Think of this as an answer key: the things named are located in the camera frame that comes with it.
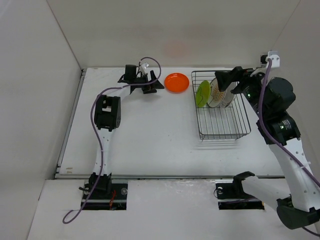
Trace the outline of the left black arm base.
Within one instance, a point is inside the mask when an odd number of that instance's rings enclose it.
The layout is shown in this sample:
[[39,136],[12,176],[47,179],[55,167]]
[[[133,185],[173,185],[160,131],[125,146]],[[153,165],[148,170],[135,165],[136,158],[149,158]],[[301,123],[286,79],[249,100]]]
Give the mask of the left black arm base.
[[125,211],[127,209],[128,181],[113,180],[105,175],[99,179],[96,188],[85,203],[96,178],[96,176],[90,177],[89,181],[78,188],[82,191],[80,206],[84,205],[83,210]]

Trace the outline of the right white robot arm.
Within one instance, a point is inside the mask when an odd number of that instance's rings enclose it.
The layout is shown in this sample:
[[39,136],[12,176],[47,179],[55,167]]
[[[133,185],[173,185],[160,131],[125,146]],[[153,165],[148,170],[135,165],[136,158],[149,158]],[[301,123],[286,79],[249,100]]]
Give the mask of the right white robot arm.
[[289,192],[265,184],[254,173],[245,171],[233,177],[221,198],[254,197],[274,209],[288,229],[305,229],[320,220],[320,182],[304,155],[299,128],[287,112],[296,100],[293,86],[281,77],[268,80],[268,75],[238,66],[230,71],[217,71],[215,79],[221,91],[236,83],[231,93],[244,95],[257,114],[258,130],[276,157]]

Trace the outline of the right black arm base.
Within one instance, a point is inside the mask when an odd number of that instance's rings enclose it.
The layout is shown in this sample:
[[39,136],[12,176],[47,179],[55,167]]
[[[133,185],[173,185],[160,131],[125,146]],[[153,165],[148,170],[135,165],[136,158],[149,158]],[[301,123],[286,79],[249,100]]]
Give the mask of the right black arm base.
[[264,210],[263,202],[244,192],[242,181],[255,174],[245,171],[232,179],[220,179],[215,182],[213,195],[218,200],[219,210]]

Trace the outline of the orange sunburst pattern plate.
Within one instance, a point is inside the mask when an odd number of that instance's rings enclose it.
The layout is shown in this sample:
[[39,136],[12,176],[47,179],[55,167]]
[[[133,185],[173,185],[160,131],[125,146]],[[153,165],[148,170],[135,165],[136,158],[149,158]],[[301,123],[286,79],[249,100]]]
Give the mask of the orange sunburst pattern plate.
[[210,82],[210,93],[207,101],[207,106],[209,108],[226,108],[226,95],[227,93],[225,91],[219,90],[218,81],[216,78],[214,78]]

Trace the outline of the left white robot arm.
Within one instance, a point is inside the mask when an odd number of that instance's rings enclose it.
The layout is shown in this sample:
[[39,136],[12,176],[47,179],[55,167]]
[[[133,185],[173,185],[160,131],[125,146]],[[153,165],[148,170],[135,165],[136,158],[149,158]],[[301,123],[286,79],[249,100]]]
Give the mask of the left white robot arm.
[[141,89],[144,94],[153,94],[164,88],[153,70],[147,72],[148,67],[147,62],[126,65],[117,85],[102,90],[92,104],[90,121],[98,140],[98,147],[94,168],[86,188],[102,199],[109,197],[112,192],[110,148],[111,140],[122,120],[121,102],[136,89]]

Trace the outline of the white plate green red rim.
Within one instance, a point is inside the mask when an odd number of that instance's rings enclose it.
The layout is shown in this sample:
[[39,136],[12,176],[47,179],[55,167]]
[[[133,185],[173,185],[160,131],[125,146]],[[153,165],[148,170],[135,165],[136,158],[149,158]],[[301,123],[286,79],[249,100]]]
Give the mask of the white plate green red rim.
[[227,108],[233,101],[235,95],[231,92],[236,87],[236,83],[232,82],[226,91],[224,92],[224,98],[221,101],[219,107],[220,108]]

